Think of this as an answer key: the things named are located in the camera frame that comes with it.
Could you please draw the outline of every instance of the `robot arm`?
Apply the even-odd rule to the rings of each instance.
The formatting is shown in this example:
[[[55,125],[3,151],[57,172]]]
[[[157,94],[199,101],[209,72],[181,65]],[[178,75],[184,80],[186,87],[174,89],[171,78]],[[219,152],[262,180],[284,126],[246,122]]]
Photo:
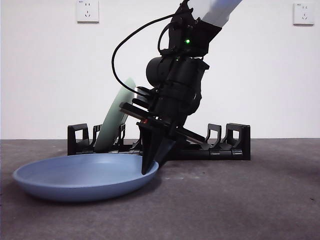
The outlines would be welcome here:
[[[242,0],[191,0],[188,5],[193,8],[194,19],[222,28],[229,20],[231,12]]]
[[[196,11],[190,8],[189,2]],[[161,56],[152,59],[146,68],[147,80],[153,89],[138,87],[144,97],[132,101],[147,111],[128,103],[120,105],[123,112],[141,120],[137,125],[143,143],[142,174],[148,171],[153,160],[162,166],[170,154],[189,142],[205,151],[213,147],[183,125],[200,105],[201,80],[209,69],[203,56],[208,53],[209,43],[240,2],[184,0],[160,34]],[[161,37],[166,31],[169,31],[169,46],[160,49]]]

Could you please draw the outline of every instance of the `blue plate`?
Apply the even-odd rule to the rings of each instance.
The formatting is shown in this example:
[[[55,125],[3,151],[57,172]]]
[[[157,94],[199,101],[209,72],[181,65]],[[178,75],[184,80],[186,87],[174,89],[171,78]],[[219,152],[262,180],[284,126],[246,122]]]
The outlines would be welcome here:
[[[59,202],[87,202],[118,197],[141,188],[158,170],[153,162],[141,174],[142,156],[96,153],[61,156],[18,168],[13,178],[28,194]]]

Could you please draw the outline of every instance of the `white arm segment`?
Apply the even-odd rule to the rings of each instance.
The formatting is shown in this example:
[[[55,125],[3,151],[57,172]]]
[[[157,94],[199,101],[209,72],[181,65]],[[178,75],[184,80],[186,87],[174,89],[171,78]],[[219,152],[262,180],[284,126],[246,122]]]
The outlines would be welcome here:
[[[193,8],[194,19],[201,18],[209,24],[223,27],[229,20],[230,13],[242,0],[191,0],[189,8]]]

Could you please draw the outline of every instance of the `electrical socket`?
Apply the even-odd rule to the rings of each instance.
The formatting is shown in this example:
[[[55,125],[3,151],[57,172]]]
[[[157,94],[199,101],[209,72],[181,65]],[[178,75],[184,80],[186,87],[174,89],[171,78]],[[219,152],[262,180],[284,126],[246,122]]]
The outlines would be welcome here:
[[[99,0],[77,0],[76,19],[78,23],[98,23]]]
[[[314,25],[315,5],[313,2],[297,2],[293,4],[294,25]]]

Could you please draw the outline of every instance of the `green plate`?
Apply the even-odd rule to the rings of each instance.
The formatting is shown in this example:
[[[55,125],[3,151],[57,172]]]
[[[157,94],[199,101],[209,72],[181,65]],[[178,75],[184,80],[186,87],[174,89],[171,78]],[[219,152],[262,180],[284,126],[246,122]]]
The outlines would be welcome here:
[[[124,82],[125,85],[134,89],[136,87],[135,82],[129,78]],[[134,93],[127,90],[123,86],[120,88],[116,95],[111,107],[105,116],[99,135],[95,142],[94,151],[96,153],[107,152],[114,144],[118,137],[119,126],[124,124],[128,115],[120,111],[120,104],[123,102],[132,104]]]

